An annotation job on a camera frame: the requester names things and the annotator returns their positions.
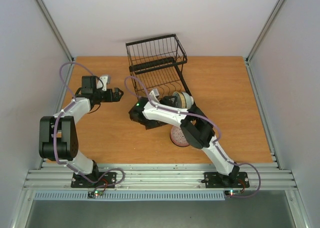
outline black wire rack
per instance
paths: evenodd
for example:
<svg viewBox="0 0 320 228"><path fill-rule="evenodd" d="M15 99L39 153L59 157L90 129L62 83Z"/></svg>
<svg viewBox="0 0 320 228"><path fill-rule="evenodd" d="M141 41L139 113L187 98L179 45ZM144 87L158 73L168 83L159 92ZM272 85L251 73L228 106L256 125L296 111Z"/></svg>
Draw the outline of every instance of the black wire rack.
<svg viewBox="0 0 320 228"><path fill-rule="evenodd" d="M150 92L157 88L160 98L174 91L190 93L183 78L188 61L176 34L126 43L130 75L139 78ZM132 79L135 93L146 96L143 87Z"/></svg>

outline gray metal floor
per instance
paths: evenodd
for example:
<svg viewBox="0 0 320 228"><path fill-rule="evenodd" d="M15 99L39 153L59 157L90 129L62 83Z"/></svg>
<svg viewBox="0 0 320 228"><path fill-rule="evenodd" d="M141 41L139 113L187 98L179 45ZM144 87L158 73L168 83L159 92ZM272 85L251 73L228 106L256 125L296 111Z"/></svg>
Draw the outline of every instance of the gray metal floor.
<svg viewBox="0 0 320 228"><path fill-rule="evenodd" d="M226 201L33 202L27 227L294 227L284 191Z"/></svg>

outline aluminum frame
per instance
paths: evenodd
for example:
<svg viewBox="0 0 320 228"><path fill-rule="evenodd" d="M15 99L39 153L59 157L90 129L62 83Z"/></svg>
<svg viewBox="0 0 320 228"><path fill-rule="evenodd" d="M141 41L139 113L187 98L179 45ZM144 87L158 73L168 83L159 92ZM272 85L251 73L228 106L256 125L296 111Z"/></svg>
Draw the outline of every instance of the aluminum frame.
<svg viewBox="0 0 320 228"><path fill-rule="evenodd" d="M54 21L52 20L45 4L42 0L35 0L43 12L49 26L56 35L62 49L66 53L69 60L73 60L66 44L63 41ZM268 128L268 123L263 110L259 93L255 84L255 79L251 72L250 60L255 51L259 47L261 41L268 32L277 14L281 10L285 0L278 0L271 15L269 16L264 28L262 29L257 41L255 42L249 56L245 59L245 66L252 85L252 90L256 99L261 121L265 130L267 141L270 147L273 163L254 164L261 173L261 190L285 190L288 203L291 209L294 222L297 227L310 227L307 213L304 209L297 185L290 170L282 170L280 168L281 161L277 156L277 149L274 146L272 135ZM66 83L71 77L72 67L70 68ZM65 97L66 89L61 90L61 94L56 106L60 109ZM215 167L211 164L99 164L100 171L107 170L111 167L121 167L126 172L126 180L117 185L116 190L183 190L183 191L208 191L223 189L206 189L205 185L200 182L203 179L205 171L215 171ZM249 168L242 166L241 171L248 172L251 187L248 190L257 188L258 180L255 172ZM25 179L22 192L20 194L17 209L14 213L11 227L25 227L31 206L37 191L39 190L88 190L88 189L71 189L72 171L66 167L59 166L54 163L41 162L39 169L29 170Z"/></svg>

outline wire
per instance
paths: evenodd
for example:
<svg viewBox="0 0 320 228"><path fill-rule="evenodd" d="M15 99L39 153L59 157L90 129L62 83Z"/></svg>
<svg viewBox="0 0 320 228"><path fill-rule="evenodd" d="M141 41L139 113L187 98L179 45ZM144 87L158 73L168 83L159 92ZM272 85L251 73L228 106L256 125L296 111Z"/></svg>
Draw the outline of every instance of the wire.
<svg viewBox="0 0 320 228"><path fill-rule="evenodd" d="M104 189L102 191L102 193L106 190L107 186L108 186L108 181L106 181L105 179L101 179L102 181L105 182L105 186L104 186Z"/></svg>
<svg viewBox="0 0 320 228"><path fill-rule="evenodd" d="M61 65L60 69L59 69L59 76L60 76L60 79L63 83L63 85L66 87L66 89L71 93L72 97L74 99L76 99L76 95L74 94L74 92L69 88L69 86L66 84L66 82L64 81L63 77L62 77L62 69L64 68L65 65L68 65L68 64L75 64L75 65L79 65L81 67L83 67L85 70L87 70L91 75L95 76L101 83L102 83L102 87L104 86L104 83L102 82L102 80L95 74L93 74L93 72L91 72L90 69L88 69L86 66L80 64L80 63L77 63L77 62L66 62L64 64Z"/></svg>
<svg viewBox="0 0 320 228"><path fill-rule="evenodd" d="M95 110L93 110L93 111L91 111L91 112L89 112L89 113L87 113L87 114L92 114L92 113L94 113L95 111L97 111L97 110L100 108L100 106L101 106L101 103L99 103L99 106L98 106Z"/></svg>
<svg viewBox="0 0 320 228"><path fill-rule="evenodd" d="M243 186L243 188L242 188L242 190L240 191L240 193L243 193L243 192L245 191L245 189L246 189L245 183L244 183L242 180L240 180L240 179L238 179L238 181L239 181L239 183L242 184L242 186Z"/></svg>
<svg viewBox="0 0 320 228"><path fill-rule="evenodd" d="M116 184L120 184L122 181L124 181L124 179L126 178L126 173L124 172L123 169L121 168L111 168L111 169L108 169L107 171L105 171L99 178L98 180L96 181L92 181L91 179L89 179L88 177L86 177L86 175L84 175L81 171L77 170L76 168L74 168L72 165L70 164L67 164L66 162L61 162L59 160L59 157L58 157L58 150L57 150L57 132L58 132L58 124L59 124L59 120L61 118L61 116L67 111L69 110L73 105L76 104L76 96L75 94L72 92L72 90L68 87L68 85L66 84L66 82L64 81L63 77L62 77L62 68L65 66L65 65L68 65L68 64L76 64L76 65L79 65L81 67L83 67L84 69L86 69L91 75L95 76L97 78L96 75L93 74L93 72L91 72L90 69L88 69L87 67L85 67L84 65L80 64L80 63L76 63L76 62L67 62L67 63L64 63L61 65L60 69L59 69L59 76L60 76L60 79L62 81L62 83L64 84L64 86L66 87L66 89L72 94L73 96L73 99L71 100L71 103L68 104L64 109L61 109L59 115L57 116L57 118L55 119L55 123L54 123L54 128L53 128L53 153L54 153L54 158L55 158L55 161L57 162L57 164L63 164L63 165L66 165L69 169L71 169L73 172L75 172L76 174L79 174L81 175L84 179L86 179L88 182L92 183L92 184L95 184L97 182L99 182L99 180L101 180L105 174L107 174L108 172L110 171L120 171L122 173L122 178L117 181L116 183L113 183L113 184L108 184L107 186L111 186L111 185L116 185Z"/></svg>
<svg viewBox="0 0 320 228"><path fill-rule="evenodd" d="M251 167L256 171L256 173L257 173L257 175L258 175L258 179L259 179L259 184L258 184L257 189L256 189L252 194L250 194L250 195L245 195L245 196L244 196L244 195L233 195L233 196L227 195L228 197L249 198L249 197L252 197L252 196L256 195L256 194L259 192L259 190L260 190L260 188L261 188L261 176L260 176L259 171L257 170L256 167L254 167L254 166L253 166L252 164L250 164L250 163L244 162L244 163L237 164L237 163L235 163L235 162L229 161L229 160L225 157L225 155L224 155L224 154L222 153L222 151L220 150L219 146L216 145L216 142L218 142L218 141L221 139L222 134L221 134L220 129L218 128L218 126L217 126L215 123L213 123L213 122L212 122L211 120L209 120L207 117L202 116L202 115L192 114L192 113L189 113L189 112L179 112L179 113L178 113L178 111L173 110L173 109L170 109L170 108L165 108L165 107L162 107L162 106L156 106L157 104L154 104L153 101L150 99L150 97L149 97L149 92L148 92L146 86L141 82L141 80L138 79L138 78L135 77L135 76L127 76L127 77L124 79L124 86L125 86L125 88L127 89L127 91L128 91L129 93L131 93L132 95L134 95L134 96L136 96L136 97L138 97L138 98L141 97L141 96L135 94L134 92L132 92L132 91L128 88L128 86L127 86L127 79L134 79L134 80L136 80L136 81L141 85L141 87L144 89L144 92L145 92L146 97L148 98L150 104L151 104L152 106L156 107L157 109L162 109L162 110L165 110L165 111L174 113L174 114L182 114L182 115L189 115L189 116L198 117L198 118L203 119L203 120L207 121L208 123L210 123L210 124L217 130L217 132L218 132L218 134L219 134L218 138L213 141L213 144L214 144L214 146L216 147L216 149L217 149L217 151L219 152L219 154L224 158L224 160L225 160L226 162L228 162L229 164L232 164L232 165L235 165L235 166L249 165L249 166L251 166Z"/></svg>

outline dish rack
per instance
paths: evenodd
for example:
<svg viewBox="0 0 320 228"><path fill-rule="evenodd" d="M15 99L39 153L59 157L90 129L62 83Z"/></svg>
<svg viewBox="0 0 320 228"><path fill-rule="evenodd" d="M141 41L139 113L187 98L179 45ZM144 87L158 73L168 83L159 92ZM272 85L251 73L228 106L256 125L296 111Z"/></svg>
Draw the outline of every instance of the dish rack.
<svg viewBox="0 0 320 228"><path fill-rule="evenodd" d="M159 91L159 98L174 91L187 92L189 88L182 75L187 55L176 34L164 35L126 43L130 75L137 77L150 92ZM143 87L132 79L135 93L145 97Z"/></svg>

